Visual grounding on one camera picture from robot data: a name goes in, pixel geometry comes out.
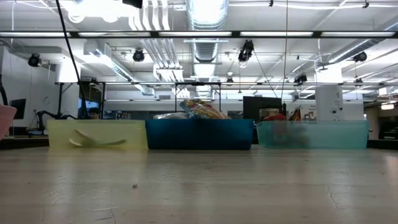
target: yellow plastic bin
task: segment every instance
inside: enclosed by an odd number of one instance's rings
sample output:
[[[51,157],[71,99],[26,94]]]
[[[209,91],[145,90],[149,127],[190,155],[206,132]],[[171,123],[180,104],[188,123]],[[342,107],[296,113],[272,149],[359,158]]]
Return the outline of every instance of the yellow plastic bin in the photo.
[[[100,147],[148,150],[145,121],[48,120],[50,147]],[[95,144],[87,144],[88,139]]]

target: ceiling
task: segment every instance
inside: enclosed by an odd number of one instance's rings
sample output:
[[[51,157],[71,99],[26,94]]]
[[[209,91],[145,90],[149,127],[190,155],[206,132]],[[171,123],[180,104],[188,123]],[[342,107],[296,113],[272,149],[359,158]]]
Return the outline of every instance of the ceiling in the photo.
[[[0,30],[61,30],[59,16],[54,9],[46,9],[39,1],[5,1],[0,0]],[[46,1],[50,7],[55,7],[55,1]],[[286,1],[274,1],[276,5],[286,4]],[[298,6],[338,6],[345,2],[344,6],[363,5],[363,0],[291,0],[289,4]],[[395,0],[372,0],[372,5],[398,6]],[[352,8],[339,10],[313,10],[313,9],[292,9],[285,7],[268,6],[269,1],[246,1],[230,0],[226,30],[377,30],[381,24],[397,16],[395,7],[369,7],[367,9]],[[169,1],[169,24],[171,29],[186,30],[187,17],[184,9],[184,1]],[[67,11],[64,11],[65,20],[68,21]],[[105,22],[99,17],[89,17],[79,24],[67,22],[68,30],[131,30],[128,25],[128,18],[121,17],[114,23]],[[94,76],[99,80],[116,81],[115,73],[107,66],[90,61],[82,55],[82,48],[86,40],[72,40],[73,51],[83,64],[83,75]],[[153,61],[146,57],[143,62],[134,63],[131,52],[135,48],[142,47],[139,39],[103,39],[113,49],[113,58],[119,61],[136,77],[145,81],[152,81]],[[289,74],[292,70],[305,62],[304,59],[322,55],[332,54],[344,46],[350,44],[353,39],[322,39],[318,49],[317,39],[254,39],[254,47],[258,57],[253,55],[246,68],[239,68],[238,60],[234,61],[236,52],[243,46],[244,39],[229,39],[228,43],[222,44],[218,55],[220,65],[216,66],[215,80],[225,81],[227,72],[233,72],[236,82],[264,81],[264,73],[272,82],[282,81],[283,74]],[[183,67],[184,78],[192,76],[192,57],[189,44],[183,43],[182,39],[174,40],[178,59]],[[61,47],[67,49],[63,39],[14,39],[14,47]],[[395,63],[398,63],[398,39],[385,40],[366,51],[367,62],[359,62],[354,69],[353,62],[343,62],[342,71],[344,80],[352,79],[370,72],[375,72]],[[314,69],[306,71],[309,81],[313,80]],[[382,82],[397,76],[395,70],[366,80],[367,82]]]

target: translucent teal bin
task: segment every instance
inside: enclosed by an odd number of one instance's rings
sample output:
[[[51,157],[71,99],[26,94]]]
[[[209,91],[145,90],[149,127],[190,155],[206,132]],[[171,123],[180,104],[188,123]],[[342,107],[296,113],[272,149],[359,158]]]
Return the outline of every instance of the translucent teal bin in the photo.
[[[367,121],[263,121],[259,144],[272,148],[365,149]]]

